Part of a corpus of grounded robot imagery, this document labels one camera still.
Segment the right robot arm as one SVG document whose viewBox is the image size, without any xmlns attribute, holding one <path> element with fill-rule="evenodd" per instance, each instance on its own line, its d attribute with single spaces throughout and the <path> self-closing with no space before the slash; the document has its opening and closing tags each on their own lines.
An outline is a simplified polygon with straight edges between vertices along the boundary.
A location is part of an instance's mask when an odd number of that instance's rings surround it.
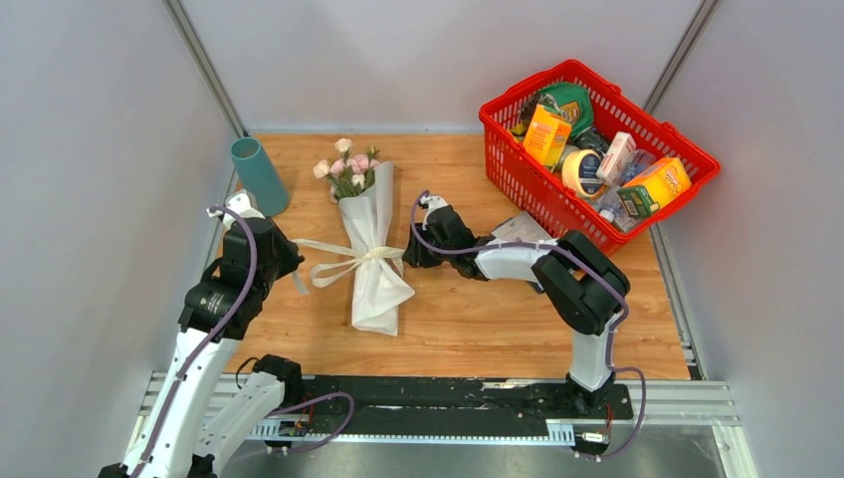
<svg viewBox="0 0 844 478">
<path fill-rule="evenodd" d="M 404 262 L 412 268 L 447 262 L 466 279 L 539 287 L 572 331 L 569 406 L 578 415 L 595 415 L 615 380 L 612 335 L 629 312 L 627 276 L 579 231 L 534 242 L 477 236 L 441 198 L 425 200 L 424 207 L 424 220 L 410 228 Z"/>
</svg>

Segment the white wrapping paper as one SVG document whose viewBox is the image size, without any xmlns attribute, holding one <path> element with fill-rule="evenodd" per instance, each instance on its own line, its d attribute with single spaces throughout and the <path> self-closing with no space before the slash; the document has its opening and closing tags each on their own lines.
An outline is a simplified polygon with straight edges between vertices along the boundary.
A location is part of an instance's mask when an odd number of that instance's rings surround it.
<svg viewBox="0 0 844 478">
<path fill-rule="evenodd" d="M 338 202 L 354 260 L 351 324 L 395 337 L 399 306 L 415 291 L 403 278 L 404 250 L 387 244 L 394 216 L 394 164 L 381 163 L 373 172 L 371 187 Z"/>
</svg>

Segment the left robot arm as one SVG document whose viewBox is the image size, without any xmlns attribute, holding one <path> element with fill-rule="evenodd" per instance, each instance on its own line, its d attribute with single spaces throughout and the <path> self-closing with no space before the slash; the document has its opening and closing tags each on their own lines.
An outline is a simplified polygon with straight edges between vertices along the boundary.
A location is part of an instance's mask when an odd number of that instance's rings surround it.
<svg viewBox="0 0 844 478">
<path fill-rule="evenodd" d="M 205 418 L 223 370 L 276 280 L 304 258 L 268 218 L 234 222 L 223 252 L 185 296 L 163 388 L 137 443 L 103 477 L 219 477 L 249 433 L 274 409 L 288 413 L 305 397 L 301 366 L 265 355 L 238 393 Z"/>
</svg>

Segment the pink and white flowers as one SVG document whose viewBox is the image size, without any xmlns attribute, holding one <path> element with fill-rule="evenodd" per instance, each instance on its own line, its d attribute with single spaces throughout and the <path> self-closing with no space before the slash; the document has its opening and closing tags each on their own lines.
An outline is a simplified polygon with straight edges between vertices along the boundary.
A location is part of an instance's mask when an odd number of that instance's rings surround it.
<svg viewBox="0 0 844 478">
<path fill-rule="evenodd" d="M 340 199 L 361 195 L 374 184 L 374 169 L 379 165 L 380 149 L 371 144 L 365 152 L 354 153 L 353 141 L 345 137 L 338 139 L 333 147 L 338 158 L 319 161 L 312 173 L 315 179 L 328 183 L 329 198 L 338 203 Z"/>
</svg>

